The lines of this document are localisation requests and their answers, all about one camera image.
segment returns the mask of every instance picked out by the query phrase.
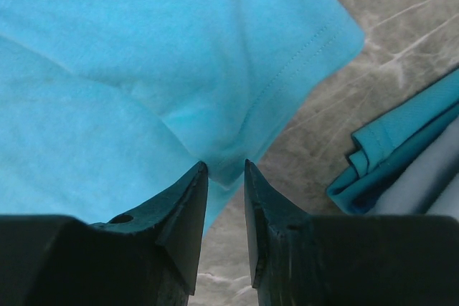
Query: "fabric fold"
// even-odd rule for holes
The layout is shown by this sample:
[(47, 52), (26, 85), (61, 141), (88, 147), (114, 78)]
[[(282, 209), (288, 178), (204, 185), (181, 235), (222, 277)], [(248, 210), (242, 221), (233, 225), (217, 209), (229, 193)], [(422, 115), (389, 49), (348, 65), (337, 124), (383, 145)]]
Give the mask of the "fabric fold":
[(360, 151), (349, 156), (359, 176), (372, 172), (409, 137), (459, 98), (459, 70), (352, 134)]
[(359, 150), (327, 195), (344, 212), (365, 214), (457, 116), (459, 70), (355, 132)]
[(459, 171), (459, 118), (378, 199), (372, 214), (423, 214)]
[[(363, 32), (337, 0), (0, 0), (0, 37), (17, 51), (9, 67), (0, 71), (0, 89), (5, 93), (13, 88), (17, 91), (16, 99), (10, 98), (7, 106), (0, 103), (4, 116), (1, 139), (5, 143), (19, 149), (16, 142), (21, 131), (27, 131), (27, 140), (40, 135), (39, 126), (29, 123), (25, 109), (14, 119), (8, 112), (14, 103), (25, 102), (33, 82), (45, 85), (49, 78), (55, 78), (56, 70), (73, 81), (65, 90), (63, 86), (59, 92), (50, 89), (56, 91), (52, 112), (56, 118), (80, 122), (69, 120), (67, 127), (53, 127), (40, 110), (44, 109), (42, 101), (37, 101), (34, 123), (41, 116), (47, 136), (57, 138), (56, 148), (50, 139), (46, 150), (61, 148), (61, 137), (69, 135), (67, 132), (87, 138), (68, 141), (69, 152), (75, 154), (85, 151), (91, 140), (107, 147), (117, 145), (121, 136), (127, 140), (131, 135), (136, 141), (138, 130), (124, 132), (114, 118), (104, 122), (104, 118), (111, 118), (112, 107), (124, 105), (138, 125), (149, 123), (158, 126), (159, 133), (171, 135), (168, 140), (159, 140), (151, 128), (148, 147), (117, 145), (116, 153), (103, 151), (105, 156), (102, 152), (94, 159), (99, 164), (106, 161), (109, 168), (115, 164), (113, 157), (118, 157), (122, 166), (127, 163), (123, 155), (134, 157), (136, 150), (157, 149), (157, 156), (151, 157), (152, 166), (163, 161), (164, 171), (139, 170), (135, 183), (128, 182), (128, 174), (110, 175), (114, 181), (100, 182), (98, 193), (81, 188), (78, 204), (64, 206), (62, 201), (59, 212), (89, 222), (107, 221), (108, 214), (116, 215), (128, 204), (158, 193), (163, 183), (154, 181), (156, 174), (162, 175), (161, 181), (172, 183), (183, 172), (177, 166), (204, 161), (212, 179), (206, 229), (240, 186), (245, 159), (258, 161), (311, 89), (354, 58), (364, 43)], [(5, 63), (2, 60), (6, 56), (0, 51), (0, 64)], [(91, 111), (89, 101), (78, 98), (91, 87), (104, 90), (96, 97), (99, 103), (107, 104), (103, 111)], [(85, 117), (84, 111), (76, 106), (70, 111), (66, 103), (76, 99), (86, 107)], [(100, 121), (104, 137), (100, 130), (94, 130), (92, 136), (83, 134), (85, 118), (93, 126)], [(172, 156), (178, 163), (166, 157), (168, 151), (177, 152)], [(14, 154), (0, 148), (0, 169), (13, 168), (20, 179), (24, 165)], [(41, 157), (30, 156), (30, 164), (40, 166)], [(73, 162), (68, 158), (71, 170)], [(133, 158), (126, 169), (138, 164)], [(97, 170), (92, 164), (88, 166)], [(7, 190), (0, 194), (0, 213), (11, 212), (12, 204), (16, 204), (14, 211), (55, 211), (53, 199), (63, 200), (66, 179), (74, 183), (76, 177), (59, 159), (53, 173), (50, 171), (43, 171), (40, 178), (62, 180), (60, 191), (40, 191), (46, 202), (33, 204), (27, 201), (29, 193), (38, 193), (33, 181), (27, 192), (21, 191), (19, 182), (0, 186)], [(79, 178), (94, 178), (90, 171), (88, 167), (87, 175), (80, 174)], [(116, 181), (125, 188), (113, 188)], [(140, 184), (150, 190), (149, 195), (137, 192)], [(101, 202), (96, 201), (100, 193), (107, 195)], [(82, 211), (87, 204), (92, 205), (91, 216)]]

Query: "stitching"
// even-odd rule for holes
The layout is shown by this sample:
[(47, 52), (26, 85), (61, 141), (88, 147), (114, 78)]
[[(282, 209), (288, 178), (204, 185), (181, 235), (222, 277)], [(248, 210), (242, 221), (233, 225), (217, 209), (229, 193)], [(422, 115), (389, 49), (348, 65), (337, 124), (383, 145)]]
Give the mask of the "stitching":
[(327, 42), (325, 43), (314, 55), (312, 55), (309, 59), (307, 59), (286, 81), (286, 83), (275, 92), (274, 96), (276, 96), (279, 92), (283, 91), (286, 88), (287, 82), (290, 82), (307, 64), (309, 64), (317, 55), (319, 55), (327, 46), (332, 44), (336, 38), (343, 32), (344, 28), (340, 28), (337, 33)]
[(382, 129), (384, 130), (384, 132), (387, 135), (387, 138), (389, 139), (389, 142), (390, 142), (390, 145), (392, 147), (392, 150), (394, 150), (396, 148), (394, 146), (394, 142), (392, 141), (392, 138), (390, 137), (389, 132), (387, 132), (387, 128), (386, 128), (386, 126), (384, 125), (384, 123), (382, 121), (381, 121), (381, 125), (382, 125)]
[[(330, 23), (332, 23), (335, 18), (339, 15), (339, 11), (337, 10), (335, 14), (333, 14), (332, 17), (330, 17), (330, 19), (326, 22), (326, 24), (318, 31), (316, 32), (312, 37), (311, 39), (306, 42), (300, 50), (298, 50), (288, 61), (287, 63), (280, 69), (279, 73), (276, 74), (276, 76), (274, 76), (274, 78), (271, 79), (271, 81), (268, 83), (268, 85), (265, 86), (265, 88), (262, 90), (262, 92), (257, 96), (257, 98), (255, 99), (254, 103), (250, 106), (249, 110), (247, 111), (247, 114), (244, 118), (244, 120), (242, 121), (242, 124), (241, 124), (241, 127), (239, 129), (239, 132), (237, 133), (238, 135), (244, 130), (245, 128), (245, 125), (247, 123), (247, 121), (249, 120), (250, 118), (250, 115), (253, 111), (253, 109), (257, 106), (257, 104), (261, 101), (263, 95), (271, 88), (271, 86), (273, 86), (274, 82), (279, 78), (279, 76), (281, 76), (285, 70), (287, 69), (288, 66), (291, 65), (291, 63), (298, 57), (299, 54), (301, 54), (307, 47), (309, 47), (313, 42), (315, 42), (317, 40), (317, 38), (319, 38), (329, 27)], [(322, 48), (320, 48), (310, 59), (313, 59), (317, 54), (319, 54), (321, 52), (321, 50), (325, 47), (325, 46), (322, 46)], [(299, 71), (299, 69), (297, 71), (295, 71), (295, 73), (290, 77), (290, 79), (293, 78), (293, 76)], [(225, 161), (227, 161), (227, 158), (223, 158), (220, 160), (220, 162), (217, 164), (217, 168), (219, 166), (221, 166)]]
[[(378, 136), (377, 136), (376, 133), (372, 130), (372, 127), (371, 127), (371, 126), (368, 127), (368, 130), (370, 131), (370, 133), (371, 133), (371, 134), (374, 136), (374, 138), (376, 139), (376, 142), (377, 142), (377, 144), (378, 144), (378, 146), (379, 146), (379, 152), (381, 153), (380, 156), (381, 156), (381, 157), (384, 157), (384, 150), (383, 150), (383, 148), (382, 148), (381, 142), (380, 142), (379, 139), (378, 139)], [(368, 160), (368, 168), (366, 168), (366, 172), (367, 172), (367, 173), (368, 173), (368, 171), (369, 171), (369, 168), (370, 168), (370, 160)]]

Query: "gray marble surface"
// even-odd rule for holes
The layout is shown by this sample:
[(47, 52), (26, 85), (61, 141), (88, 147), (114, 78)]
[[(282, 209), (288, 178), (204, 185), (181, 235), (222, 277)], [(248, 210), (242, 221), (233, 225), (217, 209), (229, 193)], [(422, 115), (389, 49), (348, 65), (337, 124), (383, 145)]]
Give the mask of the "gray marble surface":
[[(349, 134), (459, 63), (459, 0), (340, 0), (366, 32), (349, 66), (320, 84), (260, 169), (312, 214), (337, 214), (325, 187), (346, 167)], [(191, 306), (255, 306), (241, 191), (204, 239)]]

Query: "teal fabric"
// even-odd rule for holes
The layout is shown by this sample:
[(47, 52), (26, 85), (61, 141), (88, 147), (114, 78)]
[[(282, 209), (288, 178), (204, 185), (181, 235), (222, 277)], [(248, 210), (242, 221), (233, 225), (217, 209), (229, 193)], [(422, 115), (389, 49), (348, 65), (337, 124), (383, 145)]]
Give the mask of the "teal fabric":
[(327, 195), (344, 212), (365, 214), (458, 115), (456, 70), (355, 132), (360, 150), (349, 157), (351, 165), (327, 188)]
[(207, 229), (363, 41), (337, 0), (0, 0), (0, 213), (107, 221), (204, 161)]
[(352, 134), (359, 151), (349, 156), (359, 177), (372, 172), (394, 150), (459, 100), (459, 70)]

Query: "light blue t-shirt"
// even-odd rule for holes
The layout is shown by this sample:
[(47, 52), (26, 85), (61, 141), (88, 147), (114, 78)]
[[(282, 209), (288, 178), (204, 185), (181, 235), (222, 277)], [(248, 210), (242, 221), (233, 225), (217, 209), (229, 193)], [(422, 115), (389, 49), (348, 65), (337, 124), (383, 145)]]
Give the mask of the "light blue t-shirt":
[(362, 45), (337, 0), (0, 0), (0, 214), (107, 221), (204, 161), (207, 229)]

